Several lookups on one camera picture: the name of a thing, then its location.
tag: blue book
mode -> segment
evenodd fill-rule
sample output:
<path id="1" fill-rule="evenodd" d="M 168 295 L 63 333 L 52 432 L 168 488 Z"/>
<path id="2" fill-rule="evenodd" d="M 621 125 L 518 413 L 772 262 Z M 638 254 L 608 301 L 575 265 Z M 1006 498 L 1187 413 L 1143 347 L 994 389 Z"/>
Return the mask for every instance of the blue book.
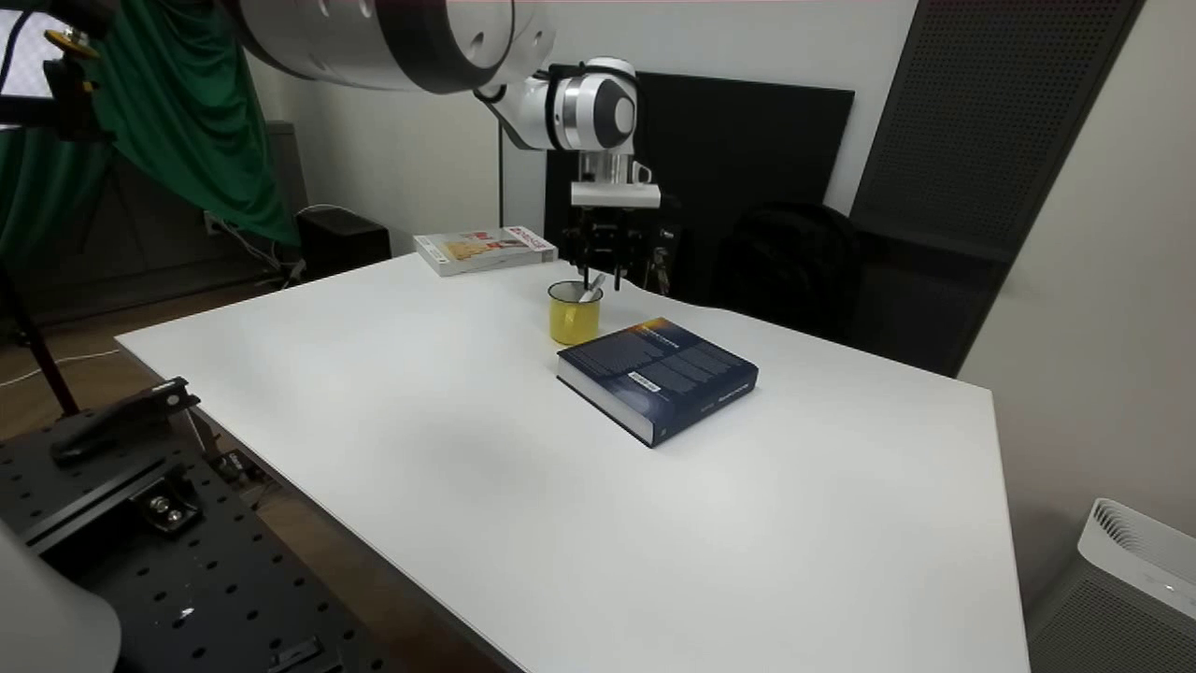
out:
<path id="1" fill-rule="evenodd" d="M 665 321 L 564 347 L 558 376 L 643 446 L 663 446 L 755 389 L 755 362 Z"/>

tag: white table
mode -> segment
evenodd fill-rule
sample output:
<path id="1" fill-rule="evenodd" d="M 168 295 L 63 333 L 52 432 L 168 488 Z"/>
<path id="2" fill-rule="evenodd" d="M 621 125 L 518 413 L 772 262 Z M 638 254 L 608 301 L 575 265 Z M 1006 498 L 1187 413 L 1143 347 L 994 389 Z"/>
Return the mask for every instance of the white table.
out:
<path id="1" fill-rule="evenodd" d="M 760 362 L 643 449 L 553 376 L 544 285 L 395 256 L 126 333 L 524 667 L 1024 673 L 991 391 L 638 289 Z"/>

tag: white wall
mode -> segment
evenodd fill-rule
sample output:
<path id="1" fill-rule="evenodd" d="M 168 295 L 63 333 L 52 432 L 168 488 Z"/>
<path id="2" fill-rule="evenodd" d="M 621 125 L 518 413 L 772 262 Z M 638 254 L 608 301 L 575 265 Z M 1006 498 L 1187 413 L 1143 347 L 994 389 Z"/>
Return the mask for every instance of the white wall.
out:
<path id="1" fill-rule="evenodd" d="M 1147 0 L 970 347 L 1024 591 L 1094 493 L 1196 533 L 1196 2 Z"/>
<path id="2" fill-rule="evenodd" d="M 553 58 L 854 89 L 826 204 L 847 211 L 915 0 L 553 0 Z M 506 220 L 542 229 L 542 151 L 506 140 Z"/>
<path id="3" fill-rule="evenodd" d="M 498 124 L 473 98 L 322 85 L 251 58 L 270 120 L 290 120 L 311 203 L 391 235 L 498 225 Z"/>

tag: yellow object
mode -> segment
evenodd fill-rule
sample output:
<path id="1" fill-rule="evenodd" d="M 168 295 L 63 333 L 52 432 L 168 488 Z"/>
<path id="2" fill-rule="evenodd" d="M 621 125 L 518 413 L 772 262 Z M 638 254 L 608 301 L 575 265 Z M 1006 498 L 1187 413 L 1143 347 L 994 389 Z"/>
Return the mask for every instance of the yellow object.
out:
<path id="1" fill-rule="evenodd" d="M 588 345 L 598 336 L 598 301 L 600 289 L 584 289 L 584 279 L 558 279 L 548 285 L 548 333 L 558 345 Z"/>

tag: black cable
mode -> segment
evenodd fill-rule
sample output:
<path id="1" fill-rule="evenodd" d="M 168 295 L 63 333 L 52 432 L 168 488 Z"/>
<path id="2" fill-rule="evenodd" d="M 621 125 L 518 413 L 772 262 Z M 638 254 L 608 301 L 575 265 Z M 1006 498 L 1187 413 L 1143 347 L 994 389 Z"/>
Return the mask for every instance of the black cable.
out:
<path id="1" fill-rule="evenodd" d="M 15 57 L 15 39 L 22 37 L 27 23 L 32 17 L 32 12 L 22 12 L 11 31 L 7 31 L 7 39 L 5 39 L 5 58 L 0 58 L 0 89 L 7 83 L 7 69 L 11 69 L 11 57 Z"/>

